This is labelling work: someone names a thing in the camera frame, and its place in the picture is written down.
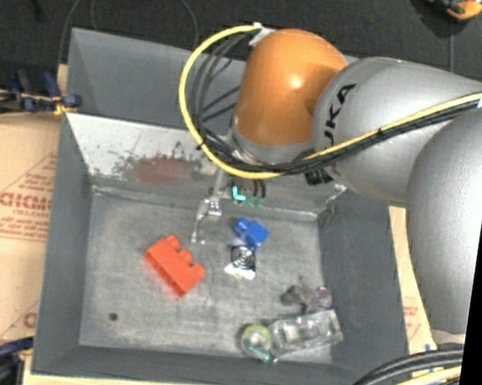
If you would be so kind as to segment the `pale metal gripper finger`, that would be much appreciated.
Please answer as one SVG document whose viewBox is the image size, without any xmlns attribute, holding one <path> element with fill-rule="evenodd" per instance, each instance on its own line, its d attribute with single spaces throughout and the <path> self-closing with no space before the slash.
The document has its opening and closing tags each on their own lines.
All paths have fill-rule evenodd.
<svg viewBox="0 0 482 385">
<path fill-rule="evenodd" d="M 223 212 L 220 207 L 220 202 L 218 200 L 210 200 L 206 212 L 203 214 L 203 219 L 201 220 L 198 237 L 201 244 L 207 243 L 207 239 L 211 237 L 219 222 L 222 220 L 222 215 Z"/>
<path fill-rule="evenodd" d="M 205 208 L 206 201 L 202 200 L 197 208 L 197 212 L 195 213 L 194 228 L 190 237 L 192 243 L 196 243 L 199 238 L 200 225 L 202 220 L 204 219 Z"/>
</svg>

